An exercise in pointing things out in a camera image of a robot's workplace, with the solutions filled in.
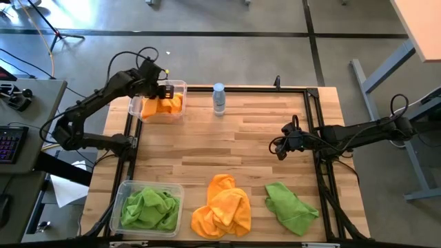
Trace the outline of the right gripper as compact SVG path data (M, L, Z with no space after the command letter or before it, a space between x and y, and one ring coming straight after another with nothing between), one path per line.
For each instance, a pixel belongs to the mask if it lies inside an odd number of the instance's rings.
M318 136L302 131L297 115L292 116L291 121L282 127L281 132L282 136L274 138L274 155L280 161L287 157L288 152L322 148L322 142Z

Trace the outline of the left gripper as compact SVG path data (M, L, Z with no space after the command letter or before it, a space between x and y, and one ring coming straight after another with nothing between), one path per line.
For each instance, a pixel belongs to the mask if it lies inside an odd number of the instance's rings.
M142 62L139 72L144 79L143 91L141 95L149 99L172 99L174 97L173 85L159 85L159 76L161 72L165 72L151 59L146 59Z

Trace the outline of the orange microfiber towel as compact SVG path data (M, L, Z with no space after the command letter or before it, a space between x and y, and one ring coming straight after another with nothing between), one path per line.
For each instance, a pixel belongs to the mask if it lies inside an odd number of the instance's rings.
M175 93L172 99L143 99L141 117L147 119L157 114L180 114L183 109L183 94Z
M233 176L215 175L207 188L206 205L192 213L192 230L201 237L214 240L226 234L245 236L251 226L248 195L236 187Z

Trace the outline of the clear plastic bin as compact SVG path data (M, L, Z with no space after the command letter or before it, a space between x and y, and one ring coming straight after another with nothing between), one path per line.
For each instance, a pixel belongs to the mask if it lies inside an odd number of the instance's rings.
M150 187L162 192L169 192L173 197L180 198L180 207L177 219L176 229L174 231L157 231L151 229L128 229L124 228L121 224L121 210L125 200L134 192L141 191L142 189ZM174 183L156 183L139 180L125 180L123 181L117 191L114 206L112 210L112 216L110 218L110 229L117 234L135 235L135 236L151 236L161 238L174 237L180 228L182 210L184 200L184 189L179 184Z
M187 94L187 84L184 81L179 80L167 80L167 81L159 81L159 85L173 85L174 93L183 94L183 109L180 114L157 114L151 116L147 119L142 119L141 110L143 99L148 99L144 96L135 96L130 100L128 112L132 115L140 119L144 123L175 123L182 119L185 113L185 105L186 105L186 94Z

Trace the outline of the pale blue plastic bottle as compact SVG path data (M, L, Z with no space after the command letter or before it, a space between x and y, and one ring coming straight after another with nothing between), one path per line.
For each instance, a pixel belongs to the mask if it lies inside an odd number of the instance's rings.
M225 113L225 86L222 83L215 83L213 85L213 108L217 116L222 116Z

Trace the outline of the black tripod stand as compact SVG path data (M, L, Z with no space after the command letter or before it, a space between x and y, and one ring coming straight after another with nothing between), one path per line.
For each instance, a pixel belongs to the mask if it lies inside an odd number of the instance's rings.
M38 13L38 15L43 19L43 21L47 24L47 26L51 29L51 31L54 33L54 38L52 40L51 46L49 48L49 53L51 54L56 42L58 40L63 40L64 38L70 37L75 39L85 39L84 36L81 35L75 35L75 34L66 34L59 32L58 29L56 29L47 19L46 17L41 13L41 11L35 6L35 4L32 2L32 0L27 0L27 2L32 6L32 8Z

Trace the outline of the grey side desk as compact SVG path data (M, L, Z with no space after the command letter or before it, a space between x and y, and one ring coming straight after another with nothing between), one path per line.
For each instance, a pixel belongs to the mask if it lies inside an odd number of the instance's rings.
M29 125L28 135L15 164L0 163L0 194L11 196L9 220L0 228L0 245L20 243L35 201L45 181L45 172L34 171L43 146L40 127L52 118L61 102L67 83L62 80L19 79L19 89L33 92L30 106L18 112L0 100L0 125Z

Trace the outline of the grey desk leg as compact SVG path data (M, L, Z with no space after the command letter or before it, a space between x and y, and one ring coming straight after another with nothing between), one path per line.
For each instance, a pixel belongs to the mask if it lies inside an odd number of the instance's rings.
M391 76L404 62L413 56L415 52L416 49L414 44L410 39L407 39L369 76L365 75L358 59L350 60L349 65L353 70L358 85L360 86L361 94L372 121L379 119L380 116L371 93L389 76Z

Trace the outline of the black desk crossbar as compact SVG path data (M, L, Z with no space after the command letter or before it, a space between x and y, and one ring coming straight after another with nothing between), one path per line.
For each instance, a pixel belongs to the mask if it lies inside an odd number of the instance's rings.
M84 186L89 186L92 180L92 173L88 170L75 167L45 152L39 153L34 169Z

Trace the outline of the black clamp device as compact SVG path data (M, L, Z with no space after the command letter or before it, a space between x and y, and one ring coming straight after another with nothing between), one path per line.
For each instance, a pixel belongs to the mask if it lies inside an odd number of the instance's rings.
M30 89L20 90L14 84L0 83L0 99L18 112L23 112L30 106L32 96Z

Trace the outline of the white paper sheet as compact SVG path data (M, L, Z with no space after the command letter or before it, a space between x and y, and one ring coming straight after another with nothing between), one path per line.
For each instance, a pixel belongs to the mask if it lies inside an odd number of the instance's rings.
M61 178L59 176L50 176L54 193L57 200L57 205L62 208L75 200L87 196L89 187L70 180Z

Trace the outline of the black device with red edge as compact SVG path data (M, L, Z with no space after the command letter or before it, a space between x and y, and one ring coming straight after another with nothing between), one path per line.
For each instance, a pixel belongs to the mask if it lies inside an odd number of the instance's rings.
M17 77L0 66L0 81L16 81Z

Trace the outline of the black keyboard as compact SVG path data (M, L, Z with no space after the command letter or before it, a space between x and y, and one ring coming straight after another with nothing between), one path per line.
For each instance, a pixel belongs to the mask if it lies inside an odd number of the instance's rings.
M28 127L0 126L0 164L15 164L23 147Z

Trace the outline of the black aluminium table frame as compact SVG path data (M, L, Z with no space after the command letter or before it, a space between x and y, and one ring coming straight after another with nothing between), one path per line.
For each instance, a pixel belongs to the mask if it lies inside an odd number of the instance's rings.
M226 235L222 248L263 242L324 242L326 230L338 232L336 217L320 202L313 154L291 153L280 161L269 153L269 142L297 115L304 130L322 123L343 122L337 91L333 87L294 88L239 87L227 89L223 116L213 113L212 89L191 86L186 110L175 123L141 123L128 113L129 98L114 100L109 108L104 134L128 131L138 136L134 179L179 184L184 190L183 212L175 246L200 237L190 227L192 212L206 201L207 186L217 174L229 174L248 195L252 207L252 230L243 237ZM286 230L265 206L268 183L280 181L299 198L329 214L329 222L316 219L304 236Z

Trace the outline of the blue-grey desk frame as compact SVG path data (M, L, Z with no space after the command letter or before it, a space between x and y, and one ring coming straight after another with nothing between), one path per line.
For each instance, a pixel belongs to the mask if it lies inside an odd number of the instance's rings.
M411 115L412 120L417 120L421 118L423 115L428 114L430 111L435 111L441 108L441 86L427 93L422 98L414 101L413 103L407 104L408 107L411 107L415 104L419 104L418 109ZM405 149L411 163L413 165L413 169L416 173L418 182L420 184L421 190L408 193L404 195L404 199L406 201L412 200L421 200L425 198L433 198L437 196L441 196L441 187L430 188L426 176L424 175L423 169L420 165L420 162L417 158L416 151L413 148L411 141L405 141L402 145L397 145L393 141L389 141L393 146Z

